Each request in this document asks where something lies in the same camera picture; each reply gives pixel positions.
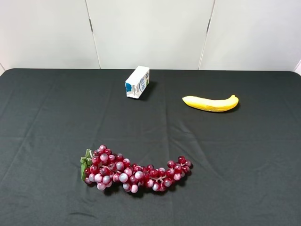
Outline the yellow banana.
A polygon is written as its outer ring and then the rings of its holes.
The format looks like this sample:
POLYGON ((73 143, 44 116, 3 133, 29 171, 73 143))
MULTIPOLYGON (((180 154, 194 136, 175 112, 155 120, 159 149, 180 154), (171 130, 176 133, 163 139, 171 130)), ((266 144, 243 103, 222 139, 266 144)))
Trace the yellow banana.
POLYGON ((215 113, 229 111, 235 108, 239 102, 239 99, 235 95, 223 100, 212 100, 195 96, 186 96, 182 100, 192 108, 215 113))

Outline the red grape bunch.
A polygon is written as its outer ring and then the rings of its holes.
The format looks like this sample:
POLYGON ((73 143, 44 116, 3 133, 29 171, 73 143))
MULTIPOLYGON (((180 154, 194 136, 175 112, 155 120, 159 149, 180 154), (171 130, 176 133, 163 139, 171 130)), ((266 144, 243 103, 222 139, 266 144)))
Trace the red grape bunch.
POLYGON ((127 193, 135 194, 139 189, 165 192, 191 173, 192 162, 184 156, 177 161, 169 160, 167 168, 155 168, 131 163, 120 153, 113 153, 105 145, 92 151, 87 149, 80 159, 81 179, 89 186, 104 191, 113 184, 121 184, 127 193))

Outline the black tablecloth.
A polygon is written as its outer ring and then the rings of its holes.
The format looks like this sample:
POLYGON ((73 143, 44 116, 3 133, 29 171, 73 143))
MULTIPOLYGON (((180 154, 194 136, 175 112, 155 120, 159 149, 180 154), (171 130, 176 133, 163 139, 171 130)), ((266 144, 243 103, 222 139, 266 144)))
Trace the black tablecloth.
POLYGON ((3 226, 298 226, 301 78, 293 72, 152 70, 138 99, 130 70, 11 69, 0 78, 3 226), (186 96, 223 100, 226 112, 186 96), (191 175, 165 193, 105 191, 80 177, 88 148, 191 175))

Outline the white blue milk carton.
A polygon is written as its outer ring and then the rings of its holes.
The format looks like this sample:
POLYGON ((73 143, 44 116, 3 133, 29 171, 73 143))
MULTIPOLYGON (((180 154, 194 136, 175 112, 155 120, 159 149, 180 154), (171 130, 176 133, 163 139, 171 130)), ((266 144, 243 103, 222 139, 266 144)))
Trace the white blue milk carton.
POLYGON ((150 68, 138 66, 125 81, 126 96, 138 99, 150 82, 150 68))

